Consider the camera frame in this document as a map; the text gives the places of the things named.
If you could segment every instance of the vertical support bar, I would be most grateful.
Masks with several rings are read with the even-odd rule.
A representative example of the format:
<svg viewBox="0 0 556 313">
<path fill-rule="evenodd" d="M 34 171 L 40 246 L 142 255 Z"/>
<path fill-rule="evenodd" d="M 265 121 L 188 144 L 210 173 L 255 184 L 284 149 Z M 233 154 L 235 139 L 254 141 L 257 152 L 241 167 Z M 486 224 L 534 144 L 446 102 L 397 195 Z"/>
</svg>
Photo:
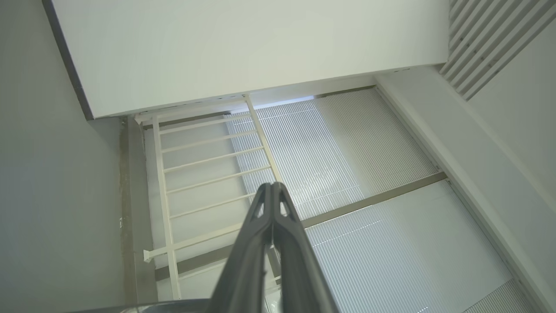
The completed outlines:
<svg viewBox="0 0 556 313">
<path fill-rule="evenodd" d="M 257 134 L 259 135 L 259 139 L 261 139 L 261 144 L 264 148 L 266 159 L 269 161 L 270 168 L 272 169 L 272 173 L 274 174 L 274 179 L 277 182 L 283 182 L 282 176 L 278 172 L 278 167 L 276 166 L 276 162 L 274 162 L 274 157 L 272 156 L 272 152 L 270 151 L 270 146 L 268 141 L 266 141 L 265 131 L 262 129 L 261 122 L 257 117 L 257 113 L 255 112 L 255 108 L 253 107 L 253 102 L 251 102 L 251 98 L 249 94 L 243 95 L 245 98 L 245 102 L 247 102 L 247 107 L 249 108 L 249 114 L 253 119 L 253 123 L 255 124 L 255 129 L 257 130 Z M 282 270 L 280 267 L 280 258 L 276 252 L 276 249 L 269 249 L 267 256 L 269 258 L 270 267 L 272 270 L 272 274 L 274 277 L 280 277 L 282 275 Z"/>
<path fill-rule="evenodd" d="M 160 126 L 158 116 L 152 118 L 152 130 L 155 135 L 156 172 L 158 174 L 158 191 L 160 192 L 160 203 L 162 205 L 162 221 L 164 223 L 164 237 L 166 247 L 173 244 L 172 228 L 170 223 L 170 210 L 168 209 L 168 197 L 166 195 L 166 179 L 164 177 L 164 163 L 162 162 L 162 145 L 160 143 Z M 170 285 L 172 286 L 172 297 L 174 300 L 181 299 L 180 284 L 178 282 L 176 251 L 170 250 L 168 255 L 168 269 L 170 270 Z"/>
<path fill-rule="evenodd" d="M 274 179 L 277 182 L 282 182 L 282 176 L 278 172 L 278 167 L 276 166 L 276 162 L 274 162 L 274 158 L 272 157 L 272 152 L 270 151 L 269 143 L 266 141 L 265 132 L 262 129 L 261 122 L 257 117 L 257 113 L 255 113 L 255 109 L 253 108 L 253 103 L 251 102 L 251 98 L 249 98 L 249 94 L 243 95 L 245 101 L 247 102 L 247 107 L 249 108 L 249 113 L 251 114 L 251 118 L 253 119 L 253 123 L 255 124 L 255 129 L 257 130 L 257 134 L 261 139 L 262 146 L 265 150 L 266 159 L 269 161 L 270 168 L 272 169 L 272 173 L 274 174 Z"/>
</svg>

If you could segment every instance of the gray wall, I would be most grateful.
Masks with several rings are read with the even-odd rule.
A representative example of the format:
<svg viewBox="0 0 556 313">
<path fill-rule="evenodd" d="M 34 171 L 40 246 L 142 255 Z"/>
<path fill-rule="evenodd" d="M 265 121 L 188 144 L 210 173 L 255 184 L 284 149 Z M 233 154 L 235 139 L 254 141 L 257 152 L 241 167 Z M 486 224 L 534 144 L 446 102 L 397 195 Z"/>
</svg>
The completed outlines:
<svg viewBox="0 0 556 313">
<path fill-rule="evenodd" d="M 118 119 L 85 121 L 39 0 L 0 0 L 0 310 L 124 302 Z"/>
</svg>

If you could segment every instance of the horizontal metal beam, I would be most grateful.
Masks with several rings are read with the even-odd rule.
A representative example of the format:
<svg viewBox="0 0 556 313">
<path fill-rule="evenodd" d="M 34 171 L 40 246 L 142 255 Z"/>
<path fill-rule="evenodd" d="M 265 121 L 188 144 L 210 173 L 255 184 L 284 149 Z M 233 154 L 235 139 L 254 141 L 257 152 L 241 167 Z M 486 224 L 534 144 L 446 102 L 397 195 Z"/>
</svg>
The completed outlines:
<svg viewBox="0 0 556 313">
<path fill-rule="evenodd" d="M 346 90 L 340 90 L 340 91 L 334 91 L 334 92 L 327 92 L 325 94 L 320 94 L 320 95 L 314 95 L 313 97 L 315 99 L 318 98 L 325 98 L 328 96 L 334 96 L 334 95 L 339 95 L 339 94 L 346 94 L 348 92 L 354 92 L 354 91 L 360 91 L 360 90 L 367 90 L 367 89 L 373 89 L 374 87 L 376 87 L 376 85 L 370 85 L 370 86 L 365 86 L 365 87 L 358 87 L 358 88 L 352 88 L 352 89 L 346 89 Z"/>
<path fill-rule="evenodd" d="M 329 221 L 333 218 L 340 217 L 342 215 L 346 215 L 348 213 L 357 211 L 359 209 L 366 208 L 366 207 L 371 206 L 373 204 L 377 204 L 377 203 L 395 198 L 399 195 L 417 190 L 421 187 L 424 187 L 424 186 L 427 186 L 427 185 L 430 185 L 430 184 L 434 184 L 434 183 L 439 182 L 439 181 L 441 181 L 443 179 L 446 179 L 446 178 L 447 178 L 447 176 L 444 172 L 436 173 L 436 174 L 427 176 L 425 178 L 421 178 L 419 180 L 416 180 L 412 183 L 405 184 L 403 186 L 396 187 L 396 188 L 391 189 L 389 191 L 379 193 L 377 195 L 374 195 L 372 197 L 363 199 L 361 201 L 357 201 L 357 202 L 354 202 L 352 204 L 348 204 L 348 205 L 343 206 L 341 208 L 334 209 L 332 211 L 328 211 L 326 213 L 319 214 L 317 216 L 310 217 L 308 219 L 304 219 L 303 221 L 301 221 L 301 223 L 303 224 L 304 228 L 311 227 L 311 226 Z"/>
<path fill-rule="evenodd" d="M 209 143 L 215 143 L 215 142 L 217 142 L 217 141 L 222 141 L 222 140 L 226 140 L 226 139 L 232 139 L 232 138 L 236 138 L 236 137 L 239 137 L 239 136 L 251 135 L 251 134 L 256 134 L 256 133 L 257 133 L 256 130 L 250 130 L 250 131 L 244 131 L 243 133 L 237 133 L 237 134 L 233 134 L 233 135 L 222 136 L 222 137 L 217 137 L 217 138 L 213 138 L 213 139 L 207 139 L 207 140 L 203 140 L 203 141 L 197 141 L 196 143 L 192 143 L 192 144 L 186 144 L 186 145 L 180 145 L 180 146 L 173 146 L 173 147 L 171 147 L 171 148 L 162 149 L 162 153 L 172 152 L 172 151 L 178 151 L 178 150 L 182 150 L 182 149 L 191 148 L 191 147 L 193 147 L 193 146 L 205 145 L 205 144 L 209 144 Z"/>
<path fill-rule="evenodd" d="M 204 162 L 210 162 L 210 161 L 214 161 L 214 160 L 218 160 L 218 159 L 225 159 L 225 158 L 231 158 L 231 157 L 235 157 L 237 155 L 242 155 L 242 154 L 246 154 L 249 152 L 253 152 L 253 151 L 257 151 L 257 150 L 262 150 L 264 149 L 263 146 L 258 146 L 257 148 L 253 148 L 253 149 L 247 149 L 247 150 L 243 150 L 243 151 L 239 151 L 239 152 L 235 152 L 235 153 L 230 153 L 230 154 L 224 154 L 224 155 L 220 155 L 220 156 L 215 156 L 214 158 L 210 158 L 210 159 L 204 159 L 204 160 L 200 160 L 200 161 L 195 161 L 195 162 L 191 162 L 191 163 L 187 163 L 184 165 L 178 165 L 176 167 L 173 168 L 167 168 L 164 169 L 164 173 L 169 173 L 169 172 L 173 172 L 175 170 L 180 170 L 192 165 L 197 165 L 197 164 L 201 164 Z"/>
<path fill-rule="evenodd" d="M 214 184 L 217 182 L 221 182 L 223 180 L 226 179 L 230 179 L 230 178 L 234 178 L 234 177 L 238 177 L 238 176 L 242 176 L 245 174 L 249 174 L 249 173 L 253 173 L 253 172 L 258 172 L 260 170 L 265 170 L 267 168 L 270 168 L 270 165 L 262 167 L 262 168 L 256 168 L 256 169 L 251 169 L 251 170 L 246 170 L 245 172 L 239 172 L 239 173 L 235 173 L 232 175 L 228 175 L 228 176 L 224 176 L 224 177 L 220 177 L 220 178 L 216 178 L 216 179 L 211 179 L 211 180 L 207 180 L 206 182 L 202 182 L 199 184 L 194 184 L 194 185 L 189 185 L 189 186 L 185 186 L 182 188 L 177 188 L 177 189 L 173 189 L 173 190 L 169 190 L 166 192 L 166 194 L 171 194 L 171 193 L 176 193 L 176 192 L 181 192 L 184 190 L 189 190 L 189 189 L 193 189 L 193 188 L 197 188 L 197 187 L 201 187 L 201 186 L 206 186 L 206 185 L 210 185 L 210 184 Z"/>
<path fill-rule="evenodd" d="M 303 224 L 304 228 L 307 227 L 311 227 L 314 225 L 317 225 L 319 223 L 322 222 L 326 222 L 329 221 L 333 218 L 342 216 L 342 215 L 346 215 L 348 213 L 354 212 L 358 209 L 362 209 L 368 206 L 371 206 L 373 204 L 377 204 L 395 197 L 398 197 L 400 195 L 403 195 L 405 193 L 408 192 L 412 192 L 414 190 L 417 190 L 419 188 L 434 184 L 436 182 L 439 182 L 443 179 L 446 179 L 447 176 L 444 172 L 440 172 L 440 173 L 436 173 L 430 176 L 427 176 L 425 178 L 421 178 L 419 180 L 416 180 L 414 182 L 411 182 L 409 184 L 405 184 L 403 186 L 391 189 L 389 191 L 383 192 L 383 193 L 379 193 L 377 195 L 374 195 L 372 197 L 366 198 L 364 200 L 352 203 L 352 204 L 348 204 L 346 206 L 343 206 L 341 208 L 338 209 L 334 209 L 332 211 L 320 214 L 318 216 L 315 217 L 311 217 L 308 219 L 305 219 L 303 221 L 301 221 L 301 223 Z M 183 260 L 177 263 L 177 268 L 178 268 L 178 273 L 183 273 L 183 272 L 187 272 L 187 271 L 191 271 L 194 270 L 198 267 L 201 266 L 205 266 L 220 260 L 223 260 L 225 258 L 227 258 L 231 251 L 232 251 L 232 247 L 233 245 L 229 245 L 211 252 L 207 252 L 204 253 L 200 256 L 196 256 L 193 258 L 189 258 L 187 260 Z M 158 268 L 155 271 L 155 278 L 157 281 L 159 280 L 163 280 L 166 279 L 170 276 L 170 274 L 168 273 L 168 267 L 161 267 Z"/>
</svg>

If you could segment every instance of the corrugated translucent panel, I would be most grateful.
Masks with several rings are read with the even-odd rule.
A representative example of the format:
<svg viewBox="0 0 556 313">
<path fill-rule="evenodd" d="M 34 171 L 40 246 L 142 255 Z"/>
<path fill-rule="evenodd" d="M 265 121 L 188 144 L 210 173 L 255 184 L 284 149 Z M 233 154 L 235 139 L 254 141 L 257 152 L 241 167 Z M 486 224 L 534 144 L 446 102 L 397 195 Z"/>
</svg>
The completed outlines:
<svg viewBox="0 0 556 313">
<path fill-rule="evenodd" d="M 301 219 L 437 172 L 374 89 L 268 107 L 257 115 Z M 251 124 L 227 123 L 230 134 Z M 232 144 L 241 151 L 260 142 L 253 134 Z M 263 151 L 237 161 L 242 171 L 267 164 Z M 244 176 L 248 193 L 271 181 L 269 170 Z"/>
<path fill-rule="evenodd" d="M 307 235 L 343 313 L 461 313 L 511 278 L 446 181 Z"/>
<path fill-rule="evenodd" d="M 377 89 L 316 101 L 365 197 L 437 173 Z"/>
<path fill-rule="evenodd" d="M 533 313 L 527 300 L 511 279 L 481 301 L 465 310 L 465 313 Z"/>
<path fill-rule="evenodd" d="M 257 115 L 301 219 L 364 198 L 314 101 L 260 109 Z M 250 123 L 235 120 L 227 124 L 233 134 L 244 131 Z M 232 143 L 236 151 L 260 145 L 256 135 L 234 138 Z M 242 171 L 268 164 L 263 151 L 238 156 L 237 161 Z M 273 181 L 269 170 L 244 175 L 248 193 L 255 192 L 261 183 Z"/>
</svg>

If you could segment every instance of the white railing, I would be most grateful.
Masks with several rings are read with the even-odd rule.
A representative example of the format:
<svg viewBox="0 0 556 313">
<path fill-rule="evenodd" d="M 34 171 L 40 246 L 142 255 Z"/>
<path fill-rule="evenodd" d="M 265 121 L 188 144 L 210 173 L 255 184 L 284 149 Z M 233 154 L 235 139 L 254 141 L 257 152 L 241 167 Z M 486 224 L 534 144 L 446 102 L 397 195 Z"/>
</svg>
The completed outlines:
<svg viewBox="0 0 556 313">
<path fill-rule="evenodd" d="M 172 193 L 179 193 L 179 192 L 182 192 L 182 191 L 185 191 L 185 190 L 190 190 L 190 189 L 194 189 L 194 188 L 214 184 L 214 183 L 226 180 L 226 179 L 231 179 L 231 178 L 234 178 L 234 177 L 240 177 L 240 176 L 245 175 L 245 174 L 258 172 L 258 171 L 265 170 L 265 169 L 271 169 L 275 180 L 276 181 L 282 181 L 282 179 L 280 177 L 280 173 L 278 172 L 278 168 L 276 167 L 276 163 L 274 162 L 274 159 L 272 157 L 268 142 L 266 140 L 266 136 L 263 132 L 263 129 L 262 129 L 262 126 L 259 122 L 259 119 L 257 118 L 257 115 L 255 113 L 255 109 L 253 108 L 253 104 L 251 102 L 251 99 L 249 98 L 249 95 L 244 95 L 242 101 L 244 101 L 246 103 L 247 107 L 249 108 L 249 114 L 248 115 L 243 115 L 243 116 L 240 116 L 240 117 L 229 118 L 229 119 L 220 119 L 220 120 L 215 120 L 215 121 L 202 122 L 202 123 L 197 123 L 197 124 L 192 124 L 192 125 L 187 125 L 187 126 L 181 126 L 181 127 L 176 127 L 176 128 L 166 129 L 166 130 L 161 130 L 160 129 L 160 118 L 162 118 L 162 117 L 168 118 L 169 116 L 172 116 L 172 115 L 179 116 L 180 114 L 182 114 L 184 109 L 182 109 L 182 110 L 171 109 L 171 110 L 161 111 L 159 114 L 154 112 L 154 113 L 148 113 L 148 115 L 142 115 L 143 120 L 145 120 L 145 118 L 147 116 L 152 120 L 153 133 L 154 133 L 154 137 L 155 137 L 154 138 L 154 143 L 155 143 L 156 165 L 157 165 L 156 168 L 157 168 L 157 175 L 158 175 L 158 184 L 159 184 L 160 200 L 161 200 L 161 207 L 162 207 L 164 235 L 165 235 L 165 242 L 166 242 L 166 245 L 162 248 L 154 249 L 152 251 L 145 250 L 143 252 L 143 256 L 144 256 L 144 259 L 145 259 L 146 262 L 149 262 L 155 256 L 160 256 L 160 255 L 164 255 L 164 254 L 166 254 L 168 256 L 168 269 L 169 269 L 169 272 L 170 272 L 170 282 L 171 282 L 171 286 L 172 286 L 172 296 L 176 300 L 181 299 L 179 280 L 183 279 L 183 278 L 186 278 L 186 277 L 189 277 L 189 276 L 192 276 L 192 275 L 197 275 L 197 274 L 200 273 L 200 272 L 196 272 L 196 273 L 192 273 L 192 274 L 187 274 L 184 277 L 179 277 L 178 276 L 178 270 L 177 270 L 176 250 L 183 249 L 183 248 L 186 248 L 186 247 L 190 247 L 190 246 L 193 246 L 193 245 L 201 243 L 201 242 L 206 242 L 208 240 L 211 240 L 211 239 L 214 239 L 214 238 L 217 238 L 217 237 L 221 237 L 221 236 L 224 236 L 224 235 L 229 234 L 229 233 L 236 232 L 241 228 L 242 224 L 241 223 L 234 224 L 234 225 L 222 228 L 222 229 L 218 229 L 218 230 L 213 231 L 213 232 L 205 233 L 203 235 L 200 235 L 200 236 L 197 236 L 197 237 L 194 237 L 194 238 L 190 238 L 190 239 L 180 241 L 180 242 L 174 242 L 173 234 L 172 234 L 171 220 L 174 219 L 174 218 L 183 217 L 183 216 L 186 216 L 186 215 L 189 215 L 189 214 L 194 214 L 194 213 L 197 213 L 197 212 L 200 212 L 200 211 L 205 211 L 205 210 L 215 208 L 215 207 L 218 207 L 218 206 L 221 206 L 221 205 L 224 205 L 224 204 L 228 204 L 228 203 L 235 202 L 235 201 L 238 201 L 238 200 L 241 200 L 241 199 L 252 197 L 254 194 L 242 195 L 240 197 L 228 199 L 228 200 L 225 200 L 225 201 L 222 201 L 222 202 L 219 202 L 219 203 L 214 203 L 214 204 L 211 204 L 209 206 L 204 206 L 202 208 L 194 209 L 194 210 L 191 210 L 191 211 L 187 211 L 187 212 L 183 212 L 183 213 L 179 213 L 179 214 L 174 214 L 172 216 L 170 215 L 170 210 L 168 208 L 168 195 L 172 194 Z M 237 119 L 245 119 L 245 118 L 249 118 L 249 117 L 253 120 L 253 123 L 255 124 L 255 130 L 254 131 L 247 131 L 247 132 L 239 133 L 239 134 L 221 136 L 221 137 L 210 139 L 210 140 L 198 141 L 198 142 L 192 143 L 192 144 L 187 144 L 187 145 L 175 146 L 175 147 L 171 147 L 171 148 L 162 149 L 161 135 L 163 135 L 163 134 L 174 133 L 174 132 L 177 132 L 177 131 L 187 131 L 187 130 L 194 129 L 194 128 L 199 128 L 199 127 L 209 126 L 209 125 L 215 125 L 215 124 L 218 124 L 218 123 L 225 123 L 225 122 L 228 122 L 228 121 L 237 120 Z M 217 142 L 217 141 L 220 141 L 220 140 L 232 139 L 232 138 L 235 138 L 235 137 L 238 137 L 238 136 L 249 135 L 249 134 L 257 134 L 259 136 L 259 139 L 261 141 L 261 146 L 260 147 L 256 147 L 256 148 L 252 148 L 252 149 L 244 150 L 244 151 L 238 151 L 238 152 L 235 152 L 235 153 L 225 154 L 225 155 L 221 155 L 221 156 L 216 156 L 216 157 L 212 157 L 212 158 L 208 158 L 208 159 L 204 159 L 204 160 L 199 160 L 199 161 L 195 161 L 195 162 L 187 163 L 187 164 L 183 164 L 183 165 L 178 165 L 178 166 L 171 167 L 171 168 L 165 168 L 164 167 L 162 156 L 166 152 L 177 151 L 177 150 L 181 150 L 181 149 L 187 149 L 187 148 L 191 148 L 193 146 L 204 145 L 204 144 L 208 144 L 208 143 Z M 235 157 L 237 155 L 241 155 L 241 154 L 245 154 L 245 153 L 249 153 L 249 152 L 253 152 L 253 151 L 258 151 L 258 150 L 264 150 L 266 158 L 268 160 L 268 165 L 267 166 L 247 170 L 247 171 L 244 171 L 244 172 L 239 172 L 239 173 L 232 174 L 232 175 L 227 175 L 227 176 L 216 178 L 216 179 L 207 180 L 207 181 L 202 182 L 202 183 L 197 183 L 197 184 L 193 184 L 193 185 L 189 185 L 189 186 L 185 186 L 185 187 L 181 187 L 181 188 L 177 188 L 177 189 L 168 190 L 166 188 L 166 177 L 165 177 L 166 173 L 182 170 L 184 168 L 192 167 L 192 166 L 195 166 L 195 165 L 198 165 L 198 164 L 202 164 L 204 162 L 209 162 L 209 161 L 212 161 L 212 160 L 223 159 L 223 158 Z M 215 267 L 218 267 L 218 266 L 221 266 L 221 265 L 214 265 L 213 267 L 204 269 L 201 272 L 211 270 L 211 269 L 213 269 Z"/>
</svg>

